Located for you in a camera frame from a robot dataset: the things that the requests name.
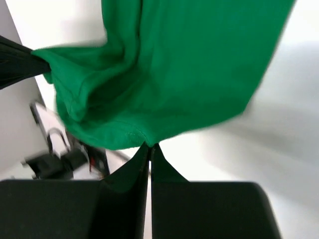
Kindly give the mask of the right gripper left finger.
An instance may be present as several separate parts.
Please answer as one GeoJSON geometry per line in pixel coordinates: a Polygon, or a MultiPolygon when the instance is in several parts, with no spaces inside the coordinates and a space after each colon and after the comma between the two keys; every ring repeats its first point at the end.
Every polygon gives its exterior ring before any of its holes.
{"type": "Polygon", "coordinates": [[[102,182],[103,227],[108,239],[142,239],[150,148],[143,144],[127,163],[102,182]]]}

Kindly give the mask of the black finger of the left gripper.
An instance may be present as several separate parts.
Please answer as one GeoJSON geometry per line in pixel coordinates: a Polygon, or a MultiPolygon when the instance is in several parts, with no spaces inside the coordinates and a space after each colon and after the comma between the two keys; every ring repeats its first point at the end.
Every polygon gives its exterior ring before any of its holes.
{"type": "Polygon", "coordinates": [[[51,71],[46,61],[31,53],[31,49],[0,37],[1,89],[51,71]]]}

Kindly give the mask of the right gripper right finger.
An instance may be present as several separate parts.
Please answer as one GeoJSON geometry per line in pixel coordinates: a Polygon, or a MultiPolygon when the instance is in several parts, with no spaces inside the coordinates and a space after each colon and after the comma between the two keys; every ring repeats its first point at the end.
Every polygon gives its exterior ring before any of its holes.
{"type": "Polygon", "coordinates": [[[151,179],[153,182],[187,182],[165,158],[159,144],[151,150],[151,179]]]}

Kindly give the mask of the green t shirt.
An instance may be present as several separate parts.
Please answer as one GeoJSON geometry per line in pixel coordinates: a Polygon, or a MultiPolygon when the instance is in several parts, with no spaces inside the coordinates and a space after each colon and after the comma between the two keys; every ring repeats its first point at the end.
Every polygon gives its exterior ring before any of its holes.
{"type": "Polygon", "coordinates": [[[82,142],[148,146],[245,110],[292,0],[104,0],[107,42],[35,50],[82,142]]]}

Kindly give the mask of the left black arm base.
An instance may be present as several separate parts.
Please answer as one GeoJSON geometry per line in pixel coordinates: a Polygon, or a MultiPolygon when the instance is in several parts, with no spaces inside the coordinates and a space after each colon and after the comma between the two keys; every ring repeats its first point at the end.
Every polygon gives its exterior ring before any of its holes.
{"type": "Polygon", "coordinates": [[[85,164],[89,166],[89,172],[93,169],[98,172],[99,177],[104,178],[110,175],[107,156],[99,148],[89,146],[71,134],[63,132],[53,127],[46,134],[48,152],[28,158],[22,162],[23,167],[30,167],[34,172],[33,179],[72,179],[74,172],[85,164]],[[58,155],[53,150],[52,135],[58,135],[66,151],[58,155]]]}

